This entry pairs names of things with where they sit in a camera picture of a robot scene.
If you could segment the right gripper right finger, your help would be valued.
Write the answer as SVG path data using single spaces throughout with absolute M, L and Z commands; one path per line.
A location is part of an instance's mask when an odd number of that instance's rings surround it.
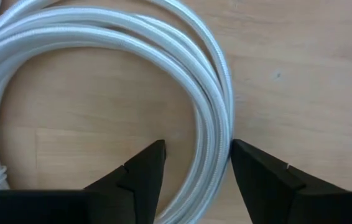
M 240 140 L 230 151 L 254 224 L 352 223 L 352 191 L 312 176 Z

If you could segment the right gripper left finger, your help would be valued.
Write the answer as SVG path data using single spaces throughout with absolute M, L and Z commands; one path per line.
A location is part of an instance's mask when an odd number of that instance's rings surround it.
M 82 190 L 0 190 L 0 223 L 153 223 L 165 160 L 157 140 Z

